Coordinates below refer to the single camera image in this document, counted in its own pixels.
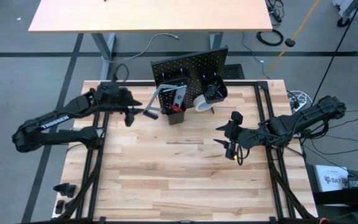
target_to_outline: white tape roll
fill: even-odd
[[[200,95],[193,100],[193,106],[197,112],[201,112],[211,109],[212,104],[207,104],[204,95]]]

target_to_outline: gray floor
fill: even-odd
[[[27,29],[34,16],[38,1],[0,0],[0,53],[1,52],[72,52],[76,34],[29,34]],[[278,28],[285,37],[297,30],[313,1],[285,0],[286,17]],[[306,27],[302,30],[294,52],[332,52],[335,50],[344,28],[336,27],[338,10],[330,1],[322,1]],[[159,37],[151,45],[151,52],[200,51],[208,49],[208,35],[204,32],[177,33],[180,40]],[[115,52],[140,52],[153,34],[118,34]],[[266,34],[267,38],[275,37]],[[268,47],[248,32],[246,44],[254,51],[279,52],[283,46]],[[225,33],[223,45],[230,51],[247,51],[242,46],[241,32]],[[345,38],[341,52],[358,51],[358,16]],[[80,52],[97,52],[89,34],[85,34]],[[140,57],[127,62],[132,80],[152,78],[151,61],[166,57]],[[259,57],[266,68],[274,57]],[[302,90],[313,97],[330,57],[283,57],[271,78],[284,79],[289,90]],[[42,150],[20,154],[14,149],[11,135],[25,120],[53,110],[58,101],[70,57],[0,57],[0,223],[19,223],[34,181]],[[252,57],[228,57],[226,63],[241,63],[246,79],[262,78],[260,64]],[[80,94],[83,80],[99,78],[102,61],[99,57],[77,58],[66,102]],[[328,73],[319,97],[335,95],[350,110],[358,110],[358,57],[337,57]],[[358,113],[348,113],[340,121],[358,118]],[[70,128],[72,122],[59,128]],[[332,136],[358,139],[358,121],[332,129]],[[354,142],[322,138],[315,141],[324,152],[336,152],[358,148]],[[64,147],[53,147],[45,178],[34,209],[32,221],[48,220],[53,212],[55,192],[52,187],[59,183],[65,159]],[[325,156],[340,166],[358,170],[358,152]],[[310,164],[329,164],[322,158],[308,153]]]

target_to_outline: desk leg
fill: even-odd
[[[221,48],[223,32],[209,32],[209,47],[211,49]]]
[[[91,35],[92,35],[92,38],[93,38],[96,46],[98,46],[98,49],[99,49],[102,57],[105,60],[111,60],[111,58],[112,58],[111,57],[111,52],[112,52],[112,48],[114,47],[114,40],[116,39],[116,34],[111,33],[109,35],[109,39],[108,39],[107,42],[104,39],[103,34],[97,33],[97,34],[91,34]],[[100,80],[107,80],[108,79],[111,65],[112,65],[112,63],[103,61]]]

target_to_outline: wooden table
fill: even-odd
[[[210,46],[217,49],[223,31],[230,30],[272,30],[265,0],[41,0],[29,28],[91,33],[106,60],[111,60],[114,32],[208,31]],[[103,32],[112,32],[107,42]]]
[[[99,83],[85,81],[83,93]],[[268,84],[275,115],[291,114],[283,80],[269,80]],[[155,87],[129,89],[146,105]],[[226,159],[222,145],[213,141],[224,139],[223,132],[215,128],[226,124],[232,111],[243,114],[242,127],[257,128],[260,122],[254,88],[229,86],[228,90],[229,96],[214,105],[215,115],[188,109],[184,123],[174,126],[162,115],[158,120],[138,115],[128,128],[123,115],[110,115],[94,219],[266,221],[275,216],[265,148],[253,147],[244,165],[238,166]],[[91,126],[92,122],[93,116],[76,119],[74,128]],[[300,151],[298,141],[292,141],[290,147]],[[68,152],[61,183],[81,185],[86,153],[84,146]],[[317,215],[303,158],[285,151],[284,160],[292,191]],[[280,195],[287,214],[283,192]],[[60,195],[57,200],[69,201]]]

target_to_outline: pegboard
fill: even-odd
[[[217,50],[152,62],[155,85],[158,88],[160,84],[177,85],[186,83],[184,104],[186,109],[192,108],[193,100],[203,94],[200,80],[215,75],[222,76],[227,51],[228,47],[225,46]],[[172,103],[170,100],[175,96],[175,92],[168,91],[158,95],[163,113]]]

